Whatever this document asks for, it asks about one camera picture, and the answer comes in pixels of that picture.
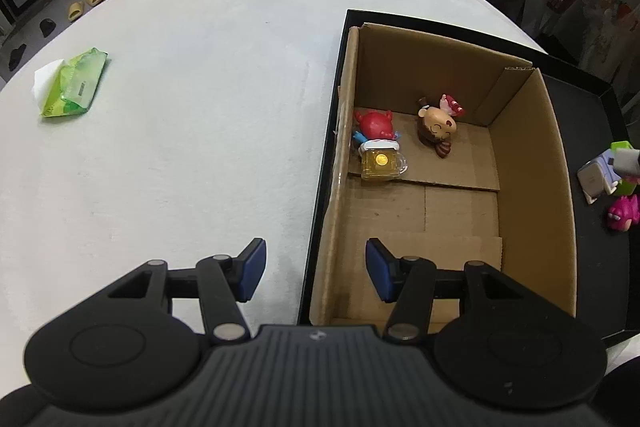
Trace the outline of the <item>red crab beer mug figure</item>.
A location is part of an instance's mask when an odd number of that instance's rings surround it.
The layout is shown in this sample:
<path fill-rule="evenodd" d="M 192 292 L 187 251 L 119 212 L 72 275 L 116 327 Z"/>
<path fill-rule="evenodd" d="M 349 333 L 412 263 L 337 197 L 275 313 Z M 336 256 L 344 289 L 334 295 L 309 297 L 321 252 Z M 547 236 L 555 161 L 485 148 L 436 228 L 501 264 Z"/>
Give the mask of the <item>red crab beer mug figure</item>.
<path fill-rule="evenodd" d="M 360 158 L 363 181 L 383 182 L 400 178 L 408 162 L 400 151 L 399 133 L 390 110 L 355 110 L 352 142 Z"/>

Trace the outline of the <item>brown cardboard box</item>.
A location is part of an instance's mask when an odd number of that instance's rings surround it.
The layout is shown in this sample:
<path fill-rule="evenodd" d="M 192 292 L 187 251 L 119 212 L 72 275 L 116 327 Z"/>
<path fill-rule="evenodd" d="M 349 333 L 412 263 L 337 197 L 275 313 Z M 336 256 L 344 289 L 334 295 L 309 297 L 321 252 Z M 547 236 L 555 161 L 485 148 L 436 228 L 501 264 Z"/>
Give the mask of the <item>brown cardboard box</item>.
<path fill-rule="evenodd" d="M 314 325 L 383 326 L 364 248 L 459 270 L 480 260 L 567 313 L 577 307 L 577 239 L 563 142 L 540 69 L 453 38 L 366 23 L 350 28 L 338 69 L 337 136 L 312 282 Z M 420 98 L 465 109 L 450 154 L 416 131 Z M 363 181 L 355 110 L 393 113 L 408 170 Z"/>

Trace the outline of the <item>brown-haired doll figure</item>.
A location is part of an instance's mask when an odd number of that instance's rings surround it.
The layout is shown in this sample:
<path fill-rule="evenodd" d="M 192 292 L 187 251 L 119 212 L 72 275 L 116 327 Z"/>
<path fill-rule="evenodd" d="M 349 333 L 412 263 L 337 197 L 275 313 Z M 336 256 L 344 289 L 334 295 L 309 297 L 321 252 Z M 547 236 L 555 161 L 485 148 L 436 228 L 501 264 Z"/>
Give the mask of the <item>brown-haired doll figure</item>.
<path fill-rule="evenodd" d="M 426 98 L 420 98 L 418 104 L 416 131 L 420 141 L 431 145 L 440 158 L 446 158 L 450 154 L 451 139 L 457 133 L 456 119 L 465 114 L 465 109 L 446 93 L 436 105 L 428 104 Z"/>

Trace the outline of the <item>green cartoon tin box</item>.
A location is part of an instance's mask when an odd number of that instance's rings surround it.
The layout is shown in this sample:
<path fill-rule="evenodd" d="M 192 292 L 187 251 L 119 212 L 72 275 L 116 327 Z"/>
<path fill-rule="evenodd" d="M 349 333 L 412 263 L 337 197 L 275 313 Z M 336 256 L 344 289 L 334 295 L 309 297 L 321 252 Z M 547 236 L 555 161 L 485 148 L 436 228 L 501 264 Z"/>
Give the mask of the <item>green cartoon tin box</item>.
<path fill-rule="evenodd" d="M 639 184 L 639 150 L 632 147 L 628 141 L 613 142 L 611 150 L 613 170 L 620 177 L 614 194 L 616 196 L 630 196 Z"/>

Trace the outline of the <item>pink monster toy figure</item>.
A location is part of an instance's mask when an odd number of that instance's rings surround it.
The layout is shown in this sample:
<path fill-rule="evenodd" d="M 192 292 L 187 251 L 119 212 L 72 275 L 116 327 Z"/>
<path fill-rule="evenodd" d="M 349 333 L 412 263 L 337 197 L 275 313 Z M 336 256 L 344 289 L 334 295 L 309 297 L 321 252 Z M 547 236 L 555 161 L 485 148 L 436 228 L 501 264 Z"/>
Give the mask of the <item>pink monster toy figure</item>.
<path fill-rule="evenodd" d="M 620 196 L 608 208 L 608 213 L 606 214 L 608 226 L 617 232 L 627 232 L 633 225 L 638 225 L 639 221 L 639 199 L 636 194 Z"/>

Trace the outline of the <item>black shallow tray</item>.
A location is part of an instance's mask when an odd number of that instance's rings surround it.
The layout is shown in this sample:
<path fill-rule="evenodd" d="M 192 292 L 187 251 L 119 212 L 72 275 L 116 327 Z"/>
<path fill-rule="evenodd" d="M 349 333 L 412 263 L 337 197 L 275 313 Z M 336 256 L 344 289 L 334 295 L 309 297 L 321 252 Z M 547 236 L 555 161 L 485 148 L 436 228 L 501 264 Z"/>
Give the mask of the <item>black shallow tray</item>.
<path fill-rule="evenodd" d="M 570 66 L 557 58 L 513 41 L 460 26 L 421 20 L 403 15 L 348 10 L 343 28 L 366 23 L 454 38 L 497 52 L 526 58 L 540 67 L 558 120 L 567 164 L 577 168 L 615 141 L 627 139 L 628 132 L 613 89 L 603 80 Z M 331 174 L 336 149 L 337 105 L 331 101 L 329 122 L 322 155 L 314 220 L 306 262 L 297 322 L 310 322 L 312 282 L 317 272 L 322 221 L 329 204 Z M 577 311 L 607 346 L 621 343 L 639 332 L 639 235 L 608 233 L 600 223 L 603 202 L 587 205 L 570 184 L 577 215 Z"/>

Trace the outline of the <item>green wet wipes pack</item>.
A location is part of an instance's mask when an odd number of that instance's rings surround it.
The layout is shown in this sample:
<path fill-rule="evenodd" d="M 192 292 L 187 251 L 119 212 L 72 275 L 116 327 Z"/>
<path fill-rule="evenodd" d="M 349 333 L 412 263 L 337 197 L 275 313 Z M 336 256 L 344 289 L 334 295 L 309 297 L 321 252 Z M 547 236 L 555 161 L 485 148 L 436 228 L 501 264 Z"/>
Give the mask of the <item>green wet wipes pack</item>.
<path fill-rule="evenodd" d="M 98 91 L 108 54 L 97 48 L 37 69 L 32 96 L 42 118 L 62 118 L 88 112 Z"/>

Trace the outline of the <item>black shoe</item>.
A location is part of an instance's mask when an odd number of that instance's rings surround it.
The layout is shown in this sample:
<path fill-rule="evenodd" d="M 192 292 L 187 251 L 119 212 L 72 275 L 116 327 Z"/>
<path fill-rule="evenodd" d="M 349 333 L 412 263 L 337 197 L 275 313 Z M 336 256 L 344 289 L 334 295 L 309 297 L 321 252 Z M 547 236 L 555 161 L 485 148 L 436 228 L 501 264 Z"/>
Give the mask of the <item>black shoe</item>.
<path fill-rule="evenodd" d="M 17 48 L 11 50 L 8 65 L 10 72 L 14 72 L 14 70 L 17 69 L 18 65 L 21 64 L 26 48 L 26 44 L 22 43 Z"/>
<path fill-rule="evenodd" d="M 40 29 L 41 35 L 45 39 L 47 39 L 52 34 L 52 32 L 55 31 L 55 28 L 56 28 L 56 23 L 54 20 L 51 20 L 50 18 L 44 18 L 39 23 L 39 29 Z"/>

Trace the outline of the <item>yellow slipper left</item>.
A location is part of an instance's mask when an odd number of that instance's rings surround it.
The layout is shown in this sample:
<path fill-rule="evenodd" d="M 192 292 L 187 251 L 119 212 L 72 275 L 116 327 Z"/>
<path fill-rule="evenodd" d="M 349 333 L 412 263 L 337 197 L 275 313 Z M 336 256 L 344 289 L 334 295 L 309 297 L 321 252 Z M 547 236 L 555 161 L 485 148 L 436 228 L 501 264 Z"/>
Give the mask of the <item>yellow slipper left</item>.
<path fill-rule="evenodd" d="M 68 7 L 67 19 L 70 23 L 73 23 L 82 14 L 84 14 L 84 4 L 82 2 L 74 2 Z"/>

